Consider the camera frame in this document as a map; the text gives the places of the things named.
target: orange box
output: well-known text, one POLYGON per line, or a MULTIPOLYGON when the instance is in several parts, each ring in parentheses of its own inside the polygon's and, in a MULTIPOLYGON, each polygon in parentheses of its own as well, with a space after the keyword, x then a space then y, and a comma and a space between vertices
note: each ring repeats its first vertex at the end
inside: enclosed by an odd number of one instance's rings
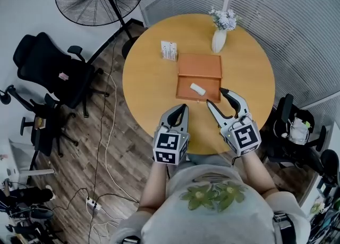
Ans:
POLYGON ((180 53, 178 57, 176 98, 190 100, 210 99, 215 103, 219 103, 219 88, 221 87, 222 79, 220 56, 180 53), (202 87, 206 93, 200 96, 190 88, 192 83, 202 87))

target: person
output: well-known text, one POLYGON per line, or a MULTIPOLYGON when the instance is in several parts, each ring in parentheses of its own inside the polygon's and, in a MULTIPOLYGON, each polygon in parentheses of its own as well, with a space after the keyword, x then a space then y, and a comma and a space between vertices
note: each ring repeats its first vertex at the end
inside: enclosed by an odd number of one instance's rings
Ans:
POLYGON ((241 157, 247 184, 219 155, 188 158, 168 183, 166 164, 153 163, 137 212, 119 224, 110 244, 284 244, 292 236, 290 243, 306 244, 310 223, 255 152, 241 157), (277 238, 274 214, 286 214, 292 225, 285 239, 277 238))

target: white card holder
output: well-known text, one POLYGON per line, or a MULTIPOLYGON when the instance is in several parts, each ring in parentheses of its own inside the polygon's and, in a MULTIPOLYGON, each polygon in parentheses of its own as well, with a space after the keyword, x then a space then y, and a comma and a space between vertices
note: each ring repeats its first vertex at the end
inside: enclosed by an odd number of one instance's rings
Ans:
POLYGON ((177 44, 172 42, 160 41, 161 54, 163 59, 177 61, 177 44))

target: table top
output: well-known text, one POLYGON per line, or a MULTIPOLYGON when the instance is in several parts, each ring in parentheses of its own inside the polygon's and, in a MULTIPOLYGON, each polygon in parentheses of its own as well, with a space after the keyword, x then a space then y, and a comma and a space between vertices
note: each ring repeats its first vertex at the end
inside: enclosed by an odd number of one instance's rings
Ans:
MULTIPOLYGON (((177 43, 178 53, 212 54, 216 28, 206 14, 184 14, 162 20, 146 30, 132 46, 124 66, 123 90, 126 103, 138 124, 152 137, 160 117, 175 105, 189 107, 188 153, 215 154, 230 150, 219 135, 217 123, 206 102, 176 99, 177 64, 162 59, 160 41, 177 43)), ((223 88, 242 96, 258 128, 266 122, 274 102, 275 80, 264 50, 244 29, 227 33, 217 55, 222 61, 223 88)), ((221 97, 217 107, 234 115, 221 97)))

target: white flowers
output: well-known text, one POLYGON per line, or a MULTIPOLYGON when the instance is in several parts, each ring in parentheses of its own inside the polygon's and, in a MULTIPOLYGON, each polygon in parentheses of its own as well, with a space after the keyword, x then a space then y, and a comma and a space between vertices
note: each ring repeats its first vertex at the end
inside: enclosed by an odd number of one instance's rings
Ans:
POLYGON ((237 16, 232 9, 223 11, 216 11, 214 8, 211 9, 209 14, 219 30, 234 30, 236 28, 237 16))

